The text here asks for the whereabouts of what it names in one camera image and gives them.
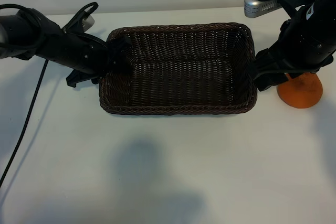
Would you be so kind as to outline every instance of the black cable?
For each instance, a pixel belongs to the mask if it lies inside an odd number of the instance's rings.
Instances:
[[[42,29],[40,18],[34,12],[32,12],[30,9],[28,9],[24,6],[21,6],[21,5],[16,5],[16,4],[0,5],[0,10],[1,9],[9,9],[9,8],[19,9],[19,10],[22,10],[22,11],[28,13],[36,21],[37,25],[40,28],[40,33],[39,33],[39,36],[38,36],[36,42],[34,44],[30,45],[30,46],[18,46],[18,45],[10,45],[10,44],[5,44],[5,43],[0,43],[0,47],[10,48],[10,49],[14,49],[14,50],[24,50],[24,51],[32,50],[32,49],[35,49],[35,48],[39,47],[40,44],[44,40],[44,32],[43,32],[43,29]]]
[[[78,18],[78,16],[84,12],[87,8],[92,7],[89,11],[88,11],[88,15],[87,17],[89,17],[91,15],[91,13],[93,13],[95,10],[97,10],[98,8],[98,3],[97,2],[92,2],[90,4],[87,4],[86,6],[84,6],[81,10],[79,10],[74,17],[72,17],[72,19],[63,27],[63,30],[68,30],[70,26],[72,26],[73,22]]]
[[[42,83],[42,79],[43,79],[44,73],[46,71],[47,65],[48,65],[48,60],[46,60],[44,62],[44,65],[43,65],[43,68],[42,68],[42,71],[41,71],[41,75],[40,75],[40,78],[38,79],[37,86],[36,86],[36,89],[35,89],[35,93],[34,93],[33,99],[31,100],[30,107],[29,107],[29,110],[28,110],[28,114],[27,114],[27,117],[26,117],[26,121],[25,121],[25,124],[23,125],[23,129],[21,131],[21,135],[19,137],[19,140],[17,141],[15,149],[14,149],[14,151],[13,151],[13,153],[12,153],[10,159],[9,159],[9,162],[8,162],[6,168],[5,168],[5,171],[2,174],[2,177],[0,179],[0,188],[2,186],[2,183],[5,180],[5,177],[6,177],[7,173],[8,173],[8,170],[9,170],[9,168],[10,168],[10,166],[11,166],[13,160],[14,160],[14,157],[15,157],[15,155],[17,153],[17,150],[19,149],[20,144],[22,142],[22,139],[23,139],[23,137],[25,135],[25,132],[26,132],[26,129],[27,129],[27,126],[28,126],[28,122],[29,122],[29,119],[30,119],[30,115],[31,115],[31,112],[33,111],[33,107],[34,107],[34,104],[35,104],[37,93],[38,93],[38,90],[40,89],[40,86],[41,86],[41,83]]]

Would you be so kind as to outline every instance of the orange rubber stand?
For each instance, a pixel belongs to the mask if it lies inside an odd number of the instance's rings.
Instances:
[[[280,98],[289,106],[306,109],[317,104],[323,94],[323,87],[316,74],[304,73],[278,86]]]

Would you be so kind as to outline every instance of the wicker basket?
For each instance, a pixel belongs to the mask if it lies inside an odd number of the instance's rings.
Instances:
[[[248,27],[237,23],[127,27],[131,71],[109,72],[100,104],[112,114],[237,114],[253,108],[257,90],[246,72],[254,59]]]

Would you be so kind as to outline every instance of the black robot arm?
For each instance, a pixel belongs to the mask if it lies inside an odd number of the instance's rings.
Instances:
[[[279,39],[260,51],[248,67],[260,91],[304,72],[316,73],[333,61],[336,51],[336,0],[254,0],[245,2],[245,14],[258,16],[283,7],[291,19],[281,27]]]
[[[83,7],[62,29],[42,13],[19,5],[0,5],[0,9],[19,9],[16,15],[0,16],[0,59],[29,60],[33,55],[73,68],[67,83],[92,80],[97,84],[116,62],[115,57],[129,46],[127,37],[106,43],[86,34],[94,24],[91,14],[97,3]]]

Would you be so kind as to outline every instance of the brown wicker basket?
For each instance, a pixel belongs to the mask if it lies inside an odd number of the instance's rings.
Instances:
[[[257,90],[246,72],[254,59],[248,27],[237,23],[127,27],[131,71],[109,72],[100,104],[112,114],[237,114],[253,108]]]

